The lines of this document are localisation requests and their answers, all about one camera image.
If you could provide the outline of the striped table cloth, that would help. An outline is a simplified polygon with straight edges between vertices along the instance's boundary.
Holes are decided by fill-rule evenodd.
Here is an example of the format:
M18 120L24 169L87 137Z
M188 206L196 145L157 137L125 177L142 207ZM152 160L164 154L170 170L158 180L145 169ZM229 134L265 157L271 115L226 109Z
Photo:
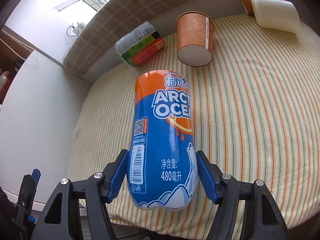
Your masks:
M173 70L190 84L194 145L237 180L263 180L289 228L319 213L319 36L263 29L247 15L214 22L213 59L189 67L177 38L140 67L121 63L94 83L73 133L68 176L101 171L130 145L134 86Z

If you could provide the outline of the blue Arctic Ocean cup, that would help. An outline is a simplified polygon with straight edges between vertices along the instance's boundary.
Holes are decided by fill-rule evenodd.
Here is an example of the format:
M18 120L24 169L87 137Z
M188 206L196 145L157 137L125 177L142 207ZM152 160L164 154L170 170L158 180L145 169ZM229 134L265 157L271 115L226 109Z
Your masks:
M127 184L143 210L181 210L198 179L189 83L181 74L153 70L135 84Z

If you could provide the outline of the white plastic cup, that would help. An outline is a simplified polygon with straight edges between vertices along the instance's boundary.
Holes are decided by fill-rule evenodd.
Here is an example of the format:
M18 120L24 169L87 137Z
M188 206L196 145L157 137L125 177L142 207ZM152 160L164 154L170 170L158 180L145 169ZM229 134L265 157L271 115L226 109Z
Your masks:
M290 1L251 0L251 5L257 24L262 28L299 33L299 14Z

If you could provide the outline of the orange paper cup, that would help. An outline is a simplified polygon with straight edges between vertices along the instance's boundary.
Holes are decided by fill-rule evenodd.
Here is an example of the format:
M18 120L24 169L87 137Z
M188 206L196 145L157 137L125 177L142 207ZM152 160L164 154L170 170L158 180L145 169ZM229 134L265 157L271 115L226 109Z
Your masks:
M210 63L214 45L214 24L203 12L188 11L176 20L177 57L188 66Z

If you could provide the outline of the brown plaid sill cloth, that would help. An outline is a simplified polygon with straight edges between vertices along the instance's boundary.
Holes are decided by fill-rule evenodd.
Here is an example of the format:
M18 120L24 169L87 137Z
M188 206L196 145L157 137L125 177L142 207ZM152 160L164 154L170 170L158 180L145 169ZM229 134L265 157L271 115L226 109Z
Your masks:
M89 21L68 53L63 65L84 75L122 36L143 22L193 0L110 0Z

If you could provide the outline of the green orange labelled cup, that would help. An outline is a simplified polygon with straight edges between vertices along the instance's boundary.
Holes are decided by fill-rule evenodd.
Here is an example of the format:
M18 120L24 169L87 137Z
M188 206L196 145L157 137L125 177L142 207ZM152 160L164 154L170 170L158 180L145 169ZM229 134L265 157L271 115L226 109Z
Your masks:
M119 57L136 67L147 61L166 46L163 38L148 21L120 38L115 44Z

